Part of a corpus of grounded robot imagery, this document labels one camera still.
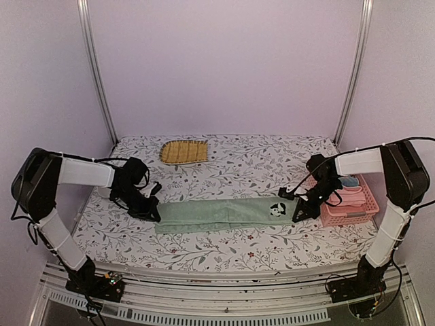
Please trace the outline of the light green towel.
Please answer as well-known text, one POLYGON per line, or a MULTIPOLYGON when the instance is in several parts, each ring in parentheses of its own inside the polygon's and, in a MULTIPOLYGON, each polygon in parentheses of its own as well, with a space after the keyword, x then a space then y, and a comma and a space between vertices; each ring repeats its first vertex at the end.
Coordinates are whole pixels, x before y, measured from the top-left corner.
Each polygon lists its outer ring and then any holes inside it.
POLYGON ((280 197, 165 203, 159 206, 161 221, 154 229, 157 234, 189 234, 287 225, 296 204, 280 197))

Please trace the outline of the pink towel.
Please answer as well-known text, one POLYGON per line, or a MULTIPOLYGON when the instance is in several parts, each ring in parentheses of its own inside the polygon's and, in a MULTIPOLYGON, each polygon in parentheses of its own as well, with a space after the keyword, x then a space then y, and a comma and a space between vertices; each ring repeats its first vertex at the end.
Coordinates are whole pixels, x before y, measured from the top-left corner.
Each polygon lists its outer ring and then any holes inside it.
POLYGON ((334 191, 328 199, 332 206, 359 207, 366 203, 366 197, 361 187, 351 187, 334 191))

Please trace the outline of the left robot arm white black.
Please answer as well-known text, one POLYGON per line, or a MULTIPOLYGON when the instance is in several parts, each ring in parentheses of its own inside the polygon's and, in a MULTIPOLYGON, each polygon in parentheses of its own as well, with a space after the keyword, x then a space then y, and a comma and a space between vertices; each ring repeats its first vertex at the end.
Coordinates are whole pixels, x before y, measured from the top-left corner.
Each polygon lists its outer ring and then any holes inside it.
POLYGON ((35 228, 32 236, 42 239, 69 277, 87 295, 101 289, 95 264, 74 241, 58 211, 58 189, 77 185, 107 189, 109 200, 132 218, 158 223, 161 185, 150 182, 150 171, 139 158, 92 159, 36 147, 31 150, 11 193, 15 207, 11 218, 25 219, 35 228))

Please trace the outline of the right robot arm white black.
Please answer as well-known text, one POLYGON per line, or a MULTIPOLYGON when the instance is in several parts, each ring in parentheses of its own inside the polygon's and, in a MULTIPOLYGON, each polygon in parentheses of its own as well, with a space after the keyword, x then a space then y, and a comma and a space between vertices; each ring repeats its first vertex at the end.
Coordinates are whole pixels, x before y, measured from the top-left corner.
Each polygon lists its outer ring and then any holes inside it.
POLYGON ((320 206, 339 189, 342 177, 383 176, 386 198, 384 216, 351 282, 351 290, 358 296, 367 295, 382 279, 418 210, 434 204, 433 201, 423 201, 430 188, 430 176, 413 146, 413 141, 417 140, 417 137, 408 137, 329 157, 316 154, 306 163, 308 176, 316 180, 315 186, 303 192, 299 192, 297 187, 279 189, 279 197, 297 201, 297 211, 301 213, 301 217, 293 218, 297 222, 319 217, 320 206))

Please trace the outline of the pink plastic basket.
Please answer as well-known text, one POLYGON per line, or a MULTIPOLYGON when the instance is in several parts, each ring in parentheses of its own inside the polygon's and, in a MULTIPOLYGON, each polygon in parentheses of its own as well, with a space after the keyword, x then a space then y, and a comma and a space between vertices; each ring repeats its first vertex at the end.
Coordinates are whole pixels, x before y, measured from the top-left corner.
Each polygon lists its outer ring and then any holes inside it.
POLYGON ((379 205, 363 176, 353 178, 358 180, 358 186, 336 190, 320 206, 319 218, 323 226, 366 223, 379 212, 379 205))

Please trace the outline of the blue rolled towel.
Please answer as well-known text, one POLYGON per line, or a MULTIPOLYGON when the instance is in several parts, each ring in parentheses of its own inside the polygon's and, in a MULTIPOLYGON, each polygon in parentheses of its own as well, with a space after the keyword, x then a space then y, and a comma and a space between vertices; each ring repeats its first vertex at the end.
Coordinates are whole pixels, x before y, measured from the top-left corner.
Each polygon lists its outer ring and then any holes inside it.
POLYGON ((344 176, 339 177, 339 180, 343 187, 359 187, 360 181, 357 177, 354 176, 344 176))

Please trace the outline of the white ceramic bowl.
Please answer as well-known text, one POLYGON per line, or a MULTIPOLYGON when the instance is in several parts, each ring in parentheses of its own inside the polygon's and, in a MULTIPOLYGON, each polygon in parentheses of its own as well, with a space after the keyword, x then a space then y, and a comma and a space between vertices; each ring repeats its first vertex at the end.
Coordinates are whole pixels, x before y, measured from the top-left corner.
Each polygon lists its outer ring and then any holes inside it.
POLYGON ((109 188, 105 188, 105 187, 98 187, 97 188, 97 193, 102 198, 109 198, 111 190, 109 188))

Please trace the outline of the woven bamboo tray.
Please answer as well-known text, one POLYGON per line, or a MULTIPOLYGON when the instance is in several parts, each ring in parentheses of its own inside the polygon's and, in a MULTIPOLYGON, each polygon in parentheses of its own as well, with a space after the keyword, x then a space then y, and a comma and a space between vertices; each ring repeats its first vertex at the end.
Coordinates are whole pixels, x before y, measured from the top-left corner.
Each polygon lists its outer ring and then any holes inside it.
POLYGON ((160 161, 166 165, 183 165, 207 161, 207 142, 178 140, 166 142, 160 149, 160 161))

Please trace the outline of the aluminium front rail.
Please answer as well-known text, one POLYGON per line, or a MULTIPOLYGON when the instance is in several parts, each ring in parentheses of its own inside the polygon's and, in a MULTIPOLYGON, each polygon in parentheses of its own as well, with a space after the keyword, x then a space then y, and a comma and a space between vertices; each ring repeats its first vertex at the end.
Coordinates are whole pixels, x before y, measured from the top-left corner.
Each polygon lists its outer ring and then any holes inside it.
POLYGON ((266 272, 180 272, 97 264, 118 272, 120 302, 100 301, 96 314, 82 295, 66 290, 67 274, 47 264, 37 287, 31 325, 425 325, 407 269, 385 273, 377 316, 353 311, 360 300, 333 302, 326 283, 352 277, 355 264, 266 272))

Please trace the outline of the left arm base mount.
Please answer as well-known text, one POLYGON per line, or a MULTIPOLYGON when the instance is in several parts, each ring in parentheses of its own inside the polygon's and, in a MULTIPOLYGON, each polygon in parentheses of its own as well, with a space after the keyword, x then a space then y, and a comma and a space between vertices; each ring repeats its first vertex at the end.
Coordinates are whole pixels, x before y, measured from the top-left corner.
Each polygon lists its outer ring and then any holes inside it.
POLYGON ((99 276, 94 272, 80 274, 76 271, 67 271, 69 280, 66 290, 79 293, 85 297, 96 298, 109 302, 120 303, 124 294, 125 282, 123 275, 109 271, 99 276))

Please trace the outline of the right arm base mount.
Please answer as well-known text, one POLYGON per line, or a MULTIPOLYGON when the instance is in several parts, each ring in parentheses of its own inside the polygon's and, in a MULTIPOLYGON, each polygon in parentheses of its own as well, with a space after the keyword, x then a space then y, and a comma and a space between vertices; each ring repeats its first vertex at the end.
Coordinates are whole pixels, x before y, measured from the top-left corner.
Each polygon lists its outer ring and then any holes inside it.
POLYGON ((357 277, 338 277, 327 280, 326 292, 333 303, 355 300, 358 298, 375 295, 387 289, 383 280, 375 281, 373 284, 359 283, 357 277))

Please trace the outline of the right aluminium frame post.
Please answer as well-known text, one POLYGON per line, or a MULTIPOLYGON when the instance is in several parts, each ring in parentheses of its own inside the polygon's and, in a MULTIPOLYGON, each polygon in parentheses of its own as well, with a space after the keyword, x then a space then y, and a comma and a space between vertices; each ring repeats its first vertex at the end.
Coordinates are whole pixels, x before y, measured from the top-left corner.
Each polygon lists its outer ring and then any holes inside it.
POLYGON ((358 80, 363 65, 364 55, 366 51, 366 44, 370 32, 372 9, 373 9, 373 0, 363 0, 361 17, 360 17, 360 26, 358 29, 358 37, 356 42, 352 69, 351 69, 351 75, 349 78, 347 91, 345 93, 345 99, 343 102, 343 107, 341 109, 341 114, 338 119, 338 125, 334 134, 334 143, 337 147, 341 146, 341 143, 345 135, 345 129, 347 127, 347 122, 349 121, 349 117, 351 114, 351 109, 353 106, 353 101, 358 86, 358 80))

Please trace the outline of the aluminium frame post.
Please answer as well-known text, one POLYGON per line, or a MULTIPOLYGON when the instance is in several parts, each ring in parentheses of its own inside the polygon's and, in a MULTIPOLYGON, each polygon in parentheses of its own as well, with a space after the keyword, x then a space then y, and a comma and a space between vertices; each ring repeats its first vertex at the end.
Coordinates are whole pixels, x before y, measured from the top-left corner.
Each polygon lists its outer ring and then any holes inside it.
POLYGON ((358 86, 358 80, 363 65, 364 55, 366 51, 366 44, 370 32, 372 9, 373 9, 373 0, 363 0, 361 17, 360 17, 360 26, 358 29, 358 37, 356 42, 352 69, 351 69, 351 75, 349 78, 347 91, 345 93, 345 99, 343 102, 343 107, 341 109, 341 114, 338 119, 338 125, 334 134, 334 143, 337 147, 341 146, 341 143, 345 135, 345 129, 347 127, 347 122, 349 121, 349 117, 351 114, 351 109, 353 106, 353 101, 358 86))
POLYGON ((114 120, 112 118, 111 111, 109 109, 105 88, 103 85, 103 78, 99 67, 97 49, 94 43, 94 37, 92 33, 92 24, 90 19, 89 1, 77 0, 77 8, 82 28, 82 36, 86 49, 86 55, 90 66, 90 72, 92 75, 93 84, 97 94, 97 100, 103 117, 103 121, 109 135, 109 139, 112 145, 116 145, 119 141, 116 132, 114 120))

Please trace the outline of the left aluminium frame post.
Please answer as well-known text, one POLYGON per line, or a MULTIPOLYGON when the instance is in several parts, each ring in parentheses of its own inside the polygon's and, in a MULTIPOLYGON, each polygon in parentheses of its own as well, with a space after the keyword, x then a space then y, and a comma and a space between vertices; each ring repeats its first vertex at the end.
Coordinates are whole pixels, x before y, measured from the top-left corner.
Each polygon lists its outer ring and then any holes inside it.
POLYGON ((90 66, 90 72, 92 75, 93 84, 97 94, 97 100, 103 117, 103 121, 109 135, 109 139, 112 145, 116 145, 119 141, 116 132, 114 120, 112 118, 111 111, 109 109, 105 88, 103 85, 103 78, 99 67, 97 49, 94 43, 94 37, 92 33, 92 24, 90 19, 89 1, 77 0, 77 8, 82 28, 82 36, 86 49, 86 55, 90 66))

